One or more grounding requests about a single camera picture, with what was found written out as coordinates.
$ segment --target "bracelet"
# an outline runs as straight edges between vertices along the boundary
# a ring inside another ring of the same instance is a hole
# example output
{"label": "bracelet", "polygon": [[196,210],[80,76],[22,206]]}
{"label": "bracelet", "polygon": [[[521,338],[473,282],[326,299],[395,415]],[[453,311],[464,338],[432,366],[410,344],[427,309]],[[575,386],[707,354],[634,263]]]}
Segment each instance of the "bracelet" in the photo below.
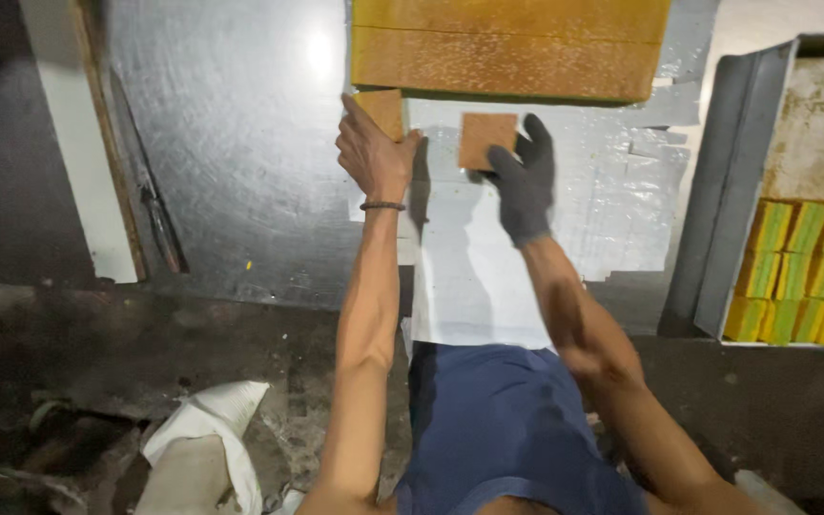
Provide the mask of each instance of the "bracelet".
{"label": "bracelet", "polygon": [[373,203],[364,203],[360,205],[360,209],[362,211],[367,211],[369,209],[380,209],[380,208],[389,208],[395,209],[396,211],[406,211],[406,206],[397,204],[397,203],[384,203],[384,202],[373,202]]}

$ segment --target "dirty concrete floor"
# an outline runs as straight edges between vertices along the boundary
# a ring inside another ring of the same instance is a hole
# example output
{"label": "dirty concrete floor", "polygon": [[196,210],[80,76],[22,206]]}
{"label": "dirty concrete floor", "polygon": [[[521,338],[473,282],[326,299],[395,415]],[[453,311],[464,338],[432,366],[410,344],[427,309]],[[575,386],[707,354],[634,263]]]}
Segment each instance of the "dirty concrete floor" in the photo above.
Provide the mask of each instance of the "dirty concrete floor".
{"label": "dirty concrete floor", "polygon": [[[264,494],[286,484],[307,489],[325,435],[337,317],[0,285],[0,463],[13,457],[1,443],[27,424],[32,395],[155,420],[190,392],[257,380],[272,389],[245,440]],[[651,389],[715,462],[756,470],[801,505],[824,507],[824,350],[654,337],[635,345]],[[392,491],[411,447],[406,363],[397,338],[382,492]]]}

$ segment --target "glove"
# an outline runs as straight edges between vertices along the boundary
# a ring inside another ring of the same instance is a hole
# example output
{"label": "glove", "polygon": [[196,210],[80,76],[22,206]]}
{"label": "glove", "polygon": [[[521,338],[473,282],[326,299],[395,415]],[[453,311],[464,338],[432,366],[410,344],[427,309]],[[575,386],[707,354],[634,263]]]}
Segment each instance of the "glove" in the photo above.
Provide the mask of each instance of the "glove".
{"label": "glove", "polygon": [[548,210],[555,183],[552,136],[532,113],[526,116],[524,128],[529,139],[519,134],[515,149],[523,164],[503,146],[488,150],[494,169],[489,177],[501,196],[501,226],[517,248],[549,234]]}

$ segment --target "knife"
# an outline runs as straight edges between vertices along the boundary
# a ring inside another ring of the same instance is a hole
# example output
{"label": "knife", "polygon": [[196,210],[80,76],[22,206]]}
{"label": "knife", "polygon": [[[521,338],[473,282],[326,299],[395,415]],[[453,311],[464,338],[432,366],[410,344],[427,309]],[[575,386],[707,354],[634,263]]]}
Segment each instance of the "knife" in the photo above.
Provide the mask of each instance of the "knife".
{"label": "knife", "polygon": [[129,158],[135,183],[139,191],[139,200],[148,212],[151,222],[151,234],[157,249],[167,263],[167,267],[174,273],[187,273],[189,267],[183,257],[177,233],[170,223],[170,216],[164,200],[158,193],[155,178],[148,163],[148,156],[144,153],[142,136],[135,126],[135,119],[129,100],[126,98],[123,83],[116,70],[110,67],[110,92],[113,97],[113,132],[122,135],[123,144]]}

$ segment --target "person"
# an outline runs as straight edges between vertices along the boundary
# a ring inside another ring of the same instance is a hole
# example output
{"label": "person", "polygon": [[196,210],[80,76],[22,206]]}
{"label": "person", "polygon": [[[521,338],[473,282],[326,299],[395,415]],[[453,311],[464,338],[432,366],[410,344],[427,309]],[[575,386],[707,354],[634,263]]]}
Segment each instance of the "person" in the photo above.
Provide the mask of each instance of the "person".
{"label": "person", "polygon": [[[714,471],[647,389],[640,358],[552,238],[552,138],[525,118],[517,160],[489,150],[501,224],[523,255],[556,353],[418,344],[409,371],[413,450],[378,503],[386,378],[394,359],[396,223],[421,134],[394,143],[348,95],[339,164],[367,195],[342,305],[319,475],[300,515],[735,515],[759,509]],[[581,394],[641,469],[642,490],[603,461]]]}

